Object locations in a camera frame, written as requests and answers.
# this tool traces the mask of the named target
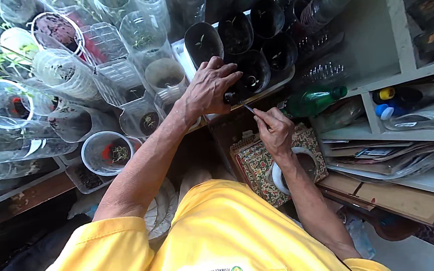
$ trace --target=plant sprout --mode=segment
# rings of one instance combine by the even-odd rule
[[[114,148],[112,151],[113,151],[113,157],[116,156],[116,158],[113,159],[112,163],[118,162],[120,160],[128,159],[127,148],[118,146]]]
[[[247,78],[252,78],[252,79],[254,79],[254,82],[253,82],[253,84],[252,84],[251,86],[255,86],[257,83],[259,83],[259,80],[257,80],[256,77],[254,77],[254,76],[249,76],[249,77],[247,77]]]
[[[154,123],[155,121],[152,120],[151,116],[145,117],[145,124],[147,125],[147,127],[153,126]]]
[[[133,45],[135,48],[148,46],[153,42],[153,39],[149,35],[143,35],[140,37],[137,37],[135,40],[135,44]]]
[[[195,45],[199,45],[200,44],[200,47],[199,47],[199,49],[200,48],[202,48],[202,40],[203,40],[203,36],[204,36],[205,34],[203,34],[201,37],[200,37],[200,41],[199,42],[197,42]]]
[[[275,59],[276,57],[280,56],[282,52],[279,52],[278,54],[276,54],[275,56],[273,56],[273,59]]]

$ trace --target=seedling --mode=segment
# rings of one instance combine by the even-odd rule
[[[232,21],[230,21],[230,20],[227,20],[226,22],[229,22],[229,23],[231,23],[231,25],[232,26],[234,26],[234,21],[235,21],[235,18],[237,18],[237,16],[235,16],[233,19],[232,19]]]
[[[202,48],[202,40],[203,40],[203,36],[204,36],[205,34],[203,34],[201,37],[200,37],[200,41],[199,42],[197,42],[195,45],[200,45],[200,47],[199,47],[199,49],[200,48]]]
[[[273,56],[273,59],[275,59],[276,57],[280,56],[282,52],[279,52],[278,54],[276,54],[275,56]]]
[[[145,117],[145,125],[147,127],[153,126],[154,123],[155,121],[152,120],[151,116]]]
[[[254,82],[251,86],[255,86],[257,83],[259,83],[259,80],[257,80],[254,76],[249,76],[247,78],[252,78],[254,80]]]
[[[112,163],[118,162],[120,160],[128,159],[128,149],[122,146],[115,147],[112,149],[113,160]]]

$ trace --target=clear plastic cup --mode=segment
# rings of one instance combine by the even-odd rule
[[[117,132],[97,132],[89,137],[81,148],[81,160],[95,174],[114,176],[120,173],[135,153],[135,142]],[[117,160],[114,156],[122,154]]]
[[[4,79],[0,80],[0,128],[21,128],[33,118],[32,98],[26,97],[29,110],[24,108],[21,103],[21,96],[26,92],[27,90],[18,83]]]
[[[53,130],[66,142],[85,141],[91,135],[101,131],[119,131],[117,120],[98,110],[60,103],[58,108],[48,115]]]

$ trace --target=plastic cup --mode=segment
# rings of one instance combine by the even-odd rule
[[[21,128],[33,118],[34,108],[31,97],[26,97],[29,103],[29,112],[23,107],[22,103],[19,103],[21,107],[17,105],[17,100],[21,101],[21,93],[25,92],[26,89],[18,83],[4,79],[0,80],[0,128]]]
[[[101,176],[117,175],[126,164],[114,162],[110,148],[116,142],[118,142],[119,147],[128,148],[126,155],[129,161],[135,153],[135,143],[117,132],[109,131],[97,132],[85,141],[81,148],[81,160],[95,174]]]

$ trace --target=clear plastic container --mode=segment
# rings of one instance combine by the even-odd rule
[[[145,69],[145,79],[156,93],[176,85],[184,91],[187,87],[184,68],[171,58],[161,58],[148,65]]]
[[[63,14],[74,21],[79,27],[88,26],[103,21],[91,5],[93,0],[40,0],[53,12]]]
[[[119,131],[118,122],[112,116],[98,110],[79,105],[60,103],[48,115],[53,130],[66,142],[85,141],[101,131]]]
[[[70,18],[54,12],[38,14],[31,23],[31,34],[40,51],[63,46],[81,56],[85,47],[80,27]]]
[[[23,139],[22,146],[13,151],[0,151],[0,163],[34,160],[58,156],[74,151],[76,143],[63,139]]]
[[[100,100],[93,71],[74,55],[61,49],[46,49],[33,59],[35,75],[45,84],[82,100]]]
[[[300,76],[300,81],[302,84],[345,85],[352,68],[353,65],[349,59],[343,59],[338,54],[330,53],[306,68]]]
[[[43,160],[25,160],[8,163],[0,163],[0,180],[18,178],[35,174],[44,169]]]
[[[310,33],[316,33],[339,15],[351,0],[312,0],[302,11],[300,21]]]
[[[165,27],[146,14],[132,12],[126,15],[120,26],[120,34],[131,48],[132,57],[141,71],[145,71],[155,60],[172,58]]]
[[[131,140],[117,132],[97,132],[83,144],[81,160],[95,174],[117,175],[135,153]]]
[[[27,110],[21,103],[22,93],[26,89],[20,84],[9,80],[0,80],[0,128],[17,129],[26,125],[33,118],[33,101],[27,97]]]
[[[125,90],[142,84],[116,27],[105,22],[94,24],[83,28],[83,36],[88,60],[99,73]]]
[[[170,33],[170,16],[165,0],[136,0],[138,10],[150,16],[159,26],[164,26]]]
[[[96,12],[116,27],[125,15],[138,10],[136,0],[94,0],[94,5]]]
[[[142,98],[121,106],[120,127],[134,138],[147,138],[157,130],[164,120],[153,102],[153,97],[145,92]]]
[[[95,174],[87,169],[81,162],[68,167],[66,174],[82,194],[93,193],[107,186],[114,179],[113,176],[100,176]]]

